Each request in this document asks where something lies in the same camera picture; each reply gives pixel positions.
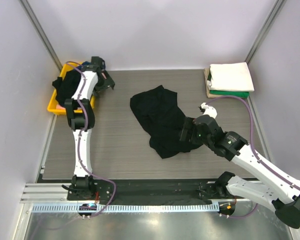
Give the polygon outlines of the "black t shirt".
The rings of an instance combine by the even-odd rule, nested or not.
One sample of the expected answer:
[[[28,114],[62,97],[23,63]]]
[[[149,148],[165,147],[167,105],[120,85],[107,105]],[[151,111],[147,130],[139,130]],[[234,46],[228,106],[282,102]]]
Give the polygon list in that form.
[[[150,135],[149,146],[162,159],[189,153],[201,145],[180,141],[186,115],[178,107],[178,93],[159,85],[130,98],[130,109]]]

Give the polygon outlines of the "yellow plastic bin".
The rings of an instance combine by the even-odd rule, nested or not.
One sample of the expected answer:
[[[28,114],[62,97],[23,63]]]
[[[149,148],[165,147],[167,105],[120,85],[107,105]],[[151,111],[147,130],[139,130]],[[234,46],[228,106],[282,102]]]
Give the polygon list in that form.
[[[81,65],[83,62],[73,62],[73,61],[70,61],[68,64],[64,64],[61,71],[60,71],[60,74],[58,76],[58,78],[62,78],[62,80],[65,78],[66,76],[66,73],[73,70],[74,68],[73,67],[77,67],[79,65]],[[53,113],[57,116],[59,115],[66,115],[66,110],[65,108],[61,107],[58,103],[58,101],[56,100],[56,96],[57,96],[57,91],[54,89],[53,90],[53,93],[51,95],[51,98],[49,100],[49,103],[47,105],[47,111],[50,112],[50,113]]]

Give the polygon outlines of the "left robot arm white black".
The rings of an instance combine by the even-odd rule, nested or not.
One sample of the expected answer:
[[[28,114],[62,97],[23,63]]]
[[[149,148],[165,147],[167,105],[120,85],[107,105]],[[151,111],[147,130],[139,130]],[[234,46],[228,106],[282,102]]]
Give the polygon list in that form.
[[[75,167],[71,184],[62,187],[67,190],[70,201],[92,200],[98,191],[91,165],[91,135],[95,126],[91,98],[97,92],[113,89],[115,82],[99,56],[93,56],[89,64],[73,69],[80,74],[80,81],[73,95],[65,100],[64,107],[75,143]]]

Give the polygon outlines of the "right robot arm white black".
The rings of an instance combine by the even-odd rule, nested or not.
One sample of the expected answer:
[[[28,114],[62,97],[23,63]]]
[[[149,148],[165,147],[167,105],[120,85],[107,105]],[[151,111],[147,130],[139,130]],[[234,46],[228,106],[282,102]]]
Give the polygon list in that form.
[[[214,182],[209,195],[242,197],[274,212],[287,226],[300,228],[300,180],[279,169],[234,131],[223,131],[214,107],[202,103],[201,115],[186,117],[180,133],[182,142],[205,145],[215,155],[238,165],[259,180],[253,183],[225,171]]]

